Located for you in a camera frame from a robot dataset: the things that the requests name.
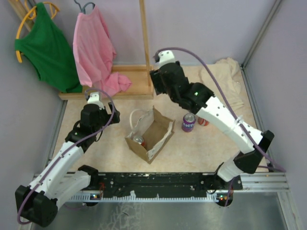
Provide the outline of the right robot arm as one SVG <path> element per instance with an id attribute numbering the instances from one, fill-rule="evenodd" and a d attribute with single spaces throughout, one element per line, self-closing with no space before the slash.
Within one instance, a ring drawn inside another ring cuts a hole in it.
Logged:
<path id="1" fill-rule="evenodd" d="M 168 94 L 172 102 L 209 121 L 238 146 L 238 154 L 223 162 L 216 170 L 214 184 L 217 188 L 224 190 L 233 178 L 256 171 L 263 153 L 274 138 L 271 131 L 262 132 L 234 117 L 207 86 L 200 82 L 189 82 L 178 61 L 150 71 L 150 77 L 156 94 Z"/>

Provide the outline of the purple soda can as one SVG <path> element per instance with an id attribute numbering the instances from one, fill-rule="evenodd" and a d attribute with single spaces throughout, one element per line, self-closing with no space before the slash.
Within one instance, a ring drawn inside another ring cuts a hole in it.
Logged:
<path id="1" fill-rule="evenodd" d="M 183 116 L 181 128 L 184 132 L 191 132 L 194 129 L 195 123 L 196 123 L 195 115 L 192 113 L 187 113 Z"/>

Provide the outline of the brown canvas bag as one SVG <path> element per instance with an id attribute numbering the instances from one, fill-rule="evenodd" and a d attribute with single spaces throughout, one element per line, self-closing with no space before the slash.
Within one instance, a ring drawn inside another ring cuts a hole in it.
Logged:
<path id="1" fill-rule="evenodd" d="M 135 109 L 129 116 L 131 131 L 125 141 L 133 153 L 151 164 L 174 134 L 175 122 L 154 107 L 150 110 Z M 132 140 L 135 135 L 144 138 L 144 147 Z"/>

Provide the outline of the silver-top can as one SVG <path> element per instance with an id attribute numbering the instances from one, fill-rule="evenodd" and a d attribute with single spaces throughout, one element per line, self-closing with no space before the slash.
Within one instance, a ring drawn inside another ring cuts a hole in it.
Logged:
<path id="1" fill-rule="evenodd" d="M 143 147 L 145 146 L 145 140 L 144 140 L 144 138 L 143 138 L 142 136 L 140 136 L 140 135 L 135 135 L 135 136 L 132 138 L 132 140 L 133 140 L 134 142 L 140 144 L 140 145 L 143 146 Z"/>

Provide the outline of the red Coca-Cola can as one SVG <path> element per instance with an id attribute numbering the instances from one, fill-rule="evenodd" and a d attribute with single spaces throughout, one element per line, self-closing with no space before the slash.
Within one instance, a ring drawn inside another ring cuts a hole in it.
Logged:
<path id="1" fill-rule="evenodd" d="M 205 127 L 205 126 L 207 126 L 209 123 L 210 123 L 210 122 L 207 121 L 206 119 L 201 118 L 201 117 L 198 117 L 198 124 L 199 124 L 200 126 Z"/>

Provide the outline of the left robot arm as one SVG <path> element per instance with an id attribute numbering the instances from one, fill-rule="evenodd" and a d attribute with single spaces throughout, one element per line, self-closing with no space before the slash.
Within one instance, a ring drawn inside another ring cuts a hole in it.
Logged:
<path id="1" fill-rule="evenodd" d="M 84 188 L 94 190 L 99 186 L 98 170 L 87 165 L 78 169 L 70 179 L 63 181 L 63 178 L 89 147 L 98 141 L 98 134 L 102 134 L 109 125 L 119 123 L 120 112 L 113 101 L 108 105 L 111 113 L 107 113 L 100 100 L 88 102 L 55 158 L 28 186 L 20 185 L 16 189 L 19 224 L 33 222 L 47 227 L 74 194 Z"/>

